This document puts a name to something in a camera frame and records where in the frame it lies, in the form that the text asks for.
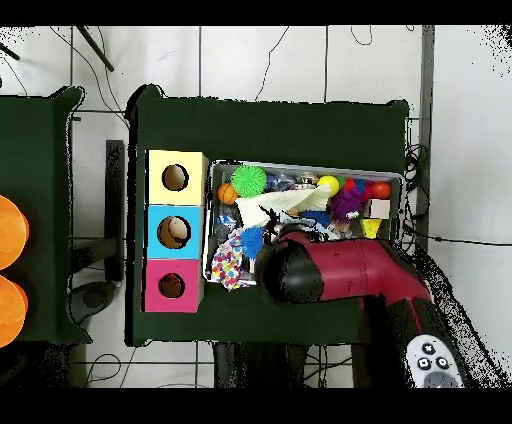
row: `white block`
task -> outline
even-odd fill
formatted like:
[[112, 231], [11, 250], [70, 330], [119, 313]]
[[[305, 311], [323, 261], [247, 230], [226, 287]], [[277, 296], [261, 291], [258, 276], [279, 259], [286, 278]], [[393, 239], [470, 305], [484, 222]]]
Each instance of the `white block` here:
[[389, 219], [390, 202], [388, 199], [370, 199], [364, 208], [366, 218]]

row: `yellow box section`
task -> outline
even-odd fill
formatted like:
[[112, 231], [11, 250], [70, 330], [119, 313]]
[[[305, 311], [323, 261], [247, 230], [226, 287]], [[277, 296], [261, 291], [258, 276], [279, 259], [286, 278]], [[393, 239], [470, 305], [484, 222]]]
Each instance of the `yellow box section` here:
[[[154, 205], [201, 206], [208, 160], [201, 152], [149, 150], [149, 203]], [[187, 186], [180, 191], [167, 189], [162, 174], [169, 165], [181, 165], [187, 171]]]

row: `white controller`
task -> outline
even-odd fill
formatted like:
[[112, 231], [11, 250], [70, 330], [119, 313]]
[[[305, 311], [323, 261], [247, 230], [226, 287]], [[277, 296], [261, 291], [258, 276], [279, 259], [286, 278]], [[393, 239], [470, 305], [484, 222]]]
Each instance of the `white controller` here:
[[422, 334], [412, 339], [405, 362], [415, 387], [464, 387], [453, 355], [437, 337]]

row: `green tabletop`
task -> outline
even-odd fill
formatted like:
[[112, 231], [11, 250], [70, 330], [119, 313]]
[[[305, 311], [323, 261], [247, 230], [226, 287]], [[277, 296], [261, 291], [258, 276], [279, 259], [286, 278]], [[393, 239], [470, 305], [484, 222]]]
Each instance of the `green tabletop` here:
[[27, 316], [17, 340], [90, 341], [67, 312], [72, 195], [68, 131], [82, 96], [76, 87], [48, 98], [0, 96], [0, 194], [30, 224], [21, 256], [0, 271], [27, 293]]
[[166, 98], [154, 85], [137, 90], [126, 112], [131, 120], [126, 342], [139, 345], [146, 339], [156, 339], [357, 343], [359, 299], [279, 304], [265, 297], [258, 287], [228, 293], [218, 284], [206, 283], [196, 314], [140, 312], [144, 151], [193, 151], [203, 152], [210, 160], [403, 174], [408, 112], [405, 101], [386, 105], [252, 103]]

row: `pink box section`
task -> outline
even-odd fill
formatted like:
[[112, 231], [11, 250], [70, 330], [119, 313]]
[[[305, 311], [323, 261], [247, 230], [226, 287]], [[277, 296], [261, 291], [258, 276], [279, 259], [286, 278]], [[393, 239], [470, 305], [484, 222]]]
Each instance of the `pink box section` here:
[[[148, 259], [146, 267], [146, 312], [197, 312], [199, 292], [198, 259]], [[185, 283], [181, 297], [169, 299], [158, 289], [160, 279], [178, 274]]]

